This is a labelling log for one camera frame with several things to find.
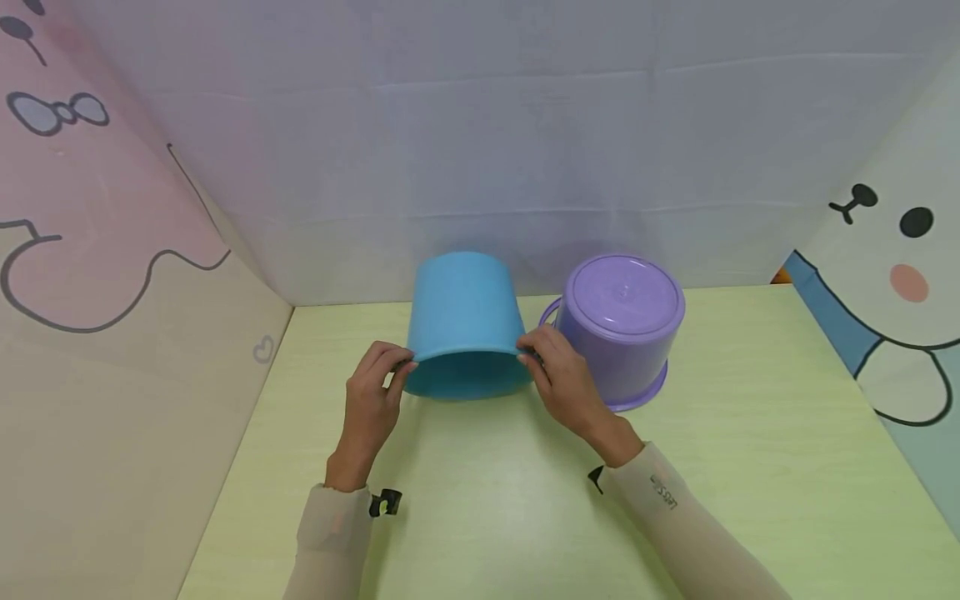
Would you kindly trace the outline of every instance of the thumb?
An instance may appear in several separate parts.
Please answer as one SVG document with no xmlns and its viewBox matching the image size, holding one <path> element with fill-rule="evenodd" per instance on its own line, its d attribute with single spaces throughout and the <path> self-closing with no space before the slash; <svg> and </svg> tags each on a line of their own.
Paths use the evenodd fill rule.
<svg viewBox="0 0 960 600">
<path fill-rule="evenodd" d="M 537 386 L 537 392 L 540 393 L 540 398 L 543 399 L 549 396 L 553 391 L 553 386 L 550 384 L 550 377 L 547 376 L 546 371 L 544 371 L 540 365 L 540 361 L 530 354 L 520 354 L 516 359 L 527 368 L 527 371 L 529 371 L 530 375 L 534 378 L 534 385 Z"/>
<path fill-rule="evenodd" d="M 400 370 L 394 373 L 394 378 L 390 380 L 390 386 L 387 388 L 387 402 L 399 404 L 400 396 L 403 395 L 403 386 L 407 385 L 407 377 L 417 368 L 420 363 L 407 363 L 400 367 Z"/>
</svg>

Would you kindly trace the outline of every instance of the light green tabletop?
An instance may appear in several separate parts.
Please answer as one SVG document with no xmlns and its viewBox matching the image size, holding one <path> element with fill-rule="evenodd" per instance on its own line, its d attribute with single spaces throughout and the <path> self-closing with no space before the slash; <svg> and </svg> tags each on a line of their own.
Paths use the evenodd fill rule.
<svg viewBox="0 0 960 600">
<path fill-rule="evenodd" d="M 790 286 L 687 291 L 662 392 L 626 416 L 795 598 L 958 598 L 960 544 Z M 520 299 L 528 327 L 552 298 Z M 344 382 L 410 306 L 298 308 L 180 600 L 278 598 L 300 511 L 324 478 Z M 371 487 L 363 596 L 677 597 L 656 556 L 588 483 L 587 447 L 533 391 L 404 398 Z"/>
</svg>

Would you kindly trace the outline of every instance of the cartoon bow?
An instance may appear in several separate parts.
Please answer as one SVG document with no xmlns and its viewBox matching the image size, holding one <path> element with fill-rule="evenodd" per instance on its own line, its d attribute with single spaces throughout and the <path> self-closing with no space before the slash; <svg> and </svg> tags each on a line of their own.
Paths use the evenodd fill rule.
<svg viewBox="0 0 960 600">
<path fill-rule="evenodd" d="M 81 92 L 69 102 L 48 103 L 22 91 L 7 94 L 7 106 L 25 128 L 37 135 L 56 135 L 63 124 L 73 125 L 78 120 L 105 127 L 110 122 L 107 108 L 92 94 Z"/>
</svg>

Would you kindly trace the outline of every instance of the beige sleeve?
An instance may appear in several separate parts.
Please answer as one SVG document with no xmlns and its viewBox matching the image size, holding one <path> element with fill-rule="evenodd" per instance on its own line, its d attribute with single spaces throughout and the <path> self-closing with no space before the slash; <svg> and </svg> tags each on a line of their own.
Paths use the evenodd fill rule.
<svg viewBox="0 0 960 600">
<path fill-rule="evenodd" d="M 596 483 L 620 499 L 687 600 L 790 597 L 654 445 L 621 468 L 604 468 Z"/>
<path fill-rule="evenodd" d="M 355 600 L 373 519 L 366 489 L 310 491 L 297 531 L 297 561 L 283 600 Z"/>
</svg>

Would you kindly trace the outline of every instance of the bucket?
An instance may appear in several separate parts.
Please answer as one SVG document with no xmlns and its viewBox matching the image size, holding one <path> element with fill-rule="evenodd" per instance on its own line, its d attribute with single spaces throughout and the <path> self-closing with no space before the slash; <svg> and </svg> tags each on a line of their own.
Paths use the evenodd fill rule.
<svg viewBox="0 0 960 600">
<path fill-rule="evenodd" d="M 479 252 L 452 252 L 417 269 L 407 347 L 420 363 L 405 390 L 415 396 L 503 396 L 529 383 L 516 360 L 523 335 L 510 271 Z"/>
<path fill-rule="evenodd" d="M 554 325 L 587 359 L 611 410 L 636 408 L 660 391 L 686 311 L 684 291 L 666 271 L 628 254 L 597 256 L 570 274 L 540 324 L 558 309 Z"/>
</svg>

